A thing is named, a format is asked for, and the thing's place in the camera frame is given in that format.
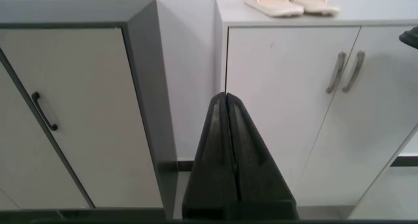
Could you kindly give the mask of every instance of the door handle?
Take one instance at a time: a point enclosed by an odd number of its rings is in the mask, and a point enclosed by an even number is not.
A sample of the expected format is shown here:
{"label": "door handle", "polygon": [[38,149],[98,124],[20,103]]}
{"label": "door handle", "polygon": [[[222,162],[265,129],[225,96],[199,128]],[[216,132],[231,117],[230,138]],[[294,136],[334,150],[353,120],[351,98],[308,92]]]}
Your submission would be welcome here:
{"label": "door handle", "polygon": [[348,82],[347,86],[342,88],[342,91],[344,93],[348,93],[350,89],[353,87],[353,84],[360,73],[361,67],[363,66],[363,61],[365,57],[366,57],[366,54],[363,51],[357,52],[357,62],[355,64],[353,75],[351,76],[351,79]]}
{"label": "door handle", "polygon": [[48,118],[45,116],[44,111],[42,110],[42,108],[40,107],[38,100],[40,99],[40,95],[38,92],[34,92],[32,93],[32,100],[35,103],[35,106],[40,114],[40,116],[42,116],[42,119],[44,119],[45,123],[47,124],[48,128],[51,129],[51,131],[57,131],[58,126],[56,124],[51,125],[50,121],[48,120]]}
{"label": "door handle", "polygon": [[331,82],[330,86],[328,86],[328,88],[325,90],[327,93],[332,93],[337,88],[338,84],[340,83],[345,62],[346,62],[346,53],[340,52],[338,54],[337,63],[335,64],[337,73],[334,77],[334,80]]}

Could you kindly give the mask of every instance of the shoe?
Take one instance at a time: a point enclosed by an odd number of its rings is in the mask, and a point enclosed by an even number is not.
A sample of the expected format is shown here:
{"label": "shoe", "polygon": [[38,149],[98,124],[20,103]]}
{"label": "shoe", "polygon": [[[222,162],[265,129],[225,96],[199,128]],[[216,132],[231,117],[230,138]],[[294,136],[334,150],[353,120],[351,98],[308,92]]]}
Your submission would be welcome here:
{"label": "shoe", "polygon": [[304,9],[289,0],[244,0],[245,4],[271,17],[298,16]]}
{"label": "shoe", "polygon": [[328,0],[290,0],[293,3],[304,7],[306,13],[335,16],[340,9],[335,5],[327,3]]}

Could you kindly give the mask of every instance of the black handle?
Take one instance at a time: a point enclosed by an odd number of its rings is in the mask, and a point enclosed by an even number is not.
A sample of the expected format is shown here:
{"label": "black handle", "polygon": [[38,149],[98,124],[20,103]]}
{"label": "black handle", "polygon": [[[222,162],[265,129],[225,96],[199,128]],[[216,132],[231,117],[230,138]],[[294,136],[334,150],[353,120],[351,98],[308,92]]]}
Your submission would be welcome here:
{"label": "black handle", "polygon": [[40,116],[42,116],[42,119],[44,119],[45,123],[47,124],[47,126],[51,129],[51,131],[57,131],[58,126],[56,124],[51,125],[50,121],[46,118],[44,111],[42,110],[42,108],[40,107],[38,100],[40,99],[40,95],[38,92],[34,92],[32,93],[32,100],[35,103],[35,106],[37,107]]}

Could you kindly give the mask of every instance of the gray frame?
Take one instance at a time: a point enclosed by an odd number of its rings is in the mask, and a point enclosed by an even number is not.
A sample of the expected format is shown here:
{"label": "gray frame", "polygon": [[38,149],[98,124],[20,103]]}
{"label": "gray frame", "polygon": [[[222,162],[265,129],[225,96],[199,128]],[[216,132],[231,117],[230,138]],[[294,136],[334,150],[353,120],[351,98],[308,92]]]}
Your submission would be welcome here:
{"label": "gray frame", "polygon": [[[122,30],[137,94],[138,107],[163,201],[164,210],[161,210],[163,211],[161,215],[171,219],[178,175],[177,155],[156,0],[0,0],[0,29],[112,27],[118,27]],[[1,49],[0,61],[13,79],[14,84],[35,115],[84,198],[90,207],[94,208],[94,203],[89,198]]]}

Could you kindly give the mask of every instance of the silver handle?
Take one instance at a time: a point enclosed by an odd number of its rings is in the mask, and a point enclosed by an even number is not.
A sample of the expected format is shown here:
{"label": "silver handle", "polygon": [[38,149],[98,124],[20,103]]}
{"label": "silver handle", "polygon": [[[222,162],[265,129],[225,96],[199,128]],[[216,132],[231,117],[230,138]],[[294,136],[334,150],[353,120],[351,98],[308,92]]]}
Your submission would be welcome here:
{"label": "silver handle", "polygon": [[351,76],[351,80],[348,82],[347,86],[342,88],[342,91],[344,93],[348,93],[350,89],[353,87],[353,84],[360,73],[361,67],[363,66],[363,61],[365,57],[366,54],[363,51],[357,52],[357,62],[354,68],[353,76]]}
{"label": "silver handle", "polygon": [[334,77],[334,80],[331,82],[330,86],[328,86],[328,88],[325,90],[327,93],[332,93],[337,88],[338,84],[340,83],[345,62],[346,62],[346,53],[340,52],[338,54],[337,63],[335,64],[337,73]]}

